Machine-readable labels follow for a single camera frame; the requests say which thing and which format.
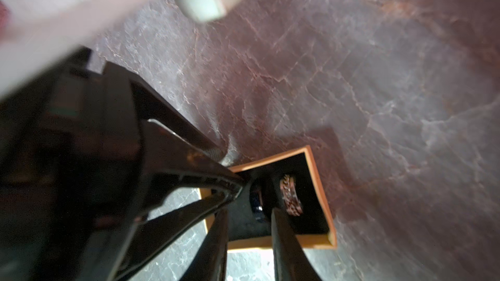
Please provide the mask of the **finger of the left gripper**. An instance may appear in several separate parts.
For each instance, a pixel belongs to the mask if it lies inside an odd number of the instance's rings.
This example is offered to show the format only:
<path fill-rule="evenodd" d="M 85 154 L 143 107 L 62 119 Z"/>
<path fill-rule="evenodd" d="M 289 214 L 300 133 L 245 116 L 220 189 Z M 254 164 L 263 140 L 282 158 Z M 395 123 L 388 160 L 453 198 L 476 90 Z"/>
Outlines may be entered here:
<path fill-rule="evenodd" d="M 198 130 L 140 75 L 112 62 L 105 64 L 103 73 L 112 70 L 124 75 L 130 83 L 139 120 L 156 120 L 214 161 L 220 162 L 224 158 L 225 152 L 220 146 Z"/>
<path fill-rule="evenodd" d="M 245 181 L 151 120 L 139 122 L 140 147 L 132 179 L 119 198 L 124 212 L 113 280 L 130 280 L 186 231 L 232 202 Z M 152 210 L 179 189 L 213 189 L 215 194 L 152 220 Z"/>

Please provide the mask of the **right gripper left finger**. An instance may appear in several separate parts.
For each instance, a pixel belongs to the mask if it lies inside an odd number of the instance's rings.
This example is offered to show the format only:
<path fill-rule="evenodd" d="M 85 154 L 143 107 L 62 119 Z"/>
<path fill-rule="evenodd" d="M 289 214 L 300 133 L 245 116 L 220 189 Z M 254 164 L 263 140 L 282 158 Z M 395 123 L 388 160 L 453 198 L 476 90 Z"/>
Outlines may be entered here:
<path fill-rule="evenodd" d="M 180 280 L 225 280 L 228 249 L 228 213 L 217 213 L 200 249 Z"/>

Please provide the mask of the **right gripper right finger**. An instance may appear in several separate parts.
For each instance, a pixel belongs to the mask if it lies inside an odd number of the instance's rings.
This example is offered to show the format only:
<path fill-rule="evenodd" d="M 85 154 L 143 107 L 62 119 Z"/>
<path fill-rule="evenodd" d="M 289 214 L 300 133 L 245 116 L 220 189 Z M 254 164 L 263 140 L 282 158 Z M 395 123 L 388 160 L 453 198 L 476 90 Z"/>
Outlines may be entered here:
<path fill-rule="evenodd" d="M 275 279 L 321 281 L 281 209 L 273 208 L 271 228 Z"/>

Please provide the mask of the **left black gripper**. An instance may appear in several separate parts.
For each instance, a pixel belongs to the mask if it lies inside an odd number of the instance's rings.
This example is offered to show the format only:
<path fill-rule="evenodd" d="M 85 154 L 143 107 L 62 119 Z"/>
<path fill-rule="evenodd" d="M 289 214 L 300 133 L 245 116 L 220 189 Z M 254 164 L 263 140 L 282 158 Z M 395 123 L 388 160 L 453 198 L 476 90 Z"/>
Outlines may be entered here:
<path fill-rule="evenodd" d="M 126 217 L 141 134 L 129 75 L 80 48 L 1 99 L 1 279 L 71 280 Z"/>

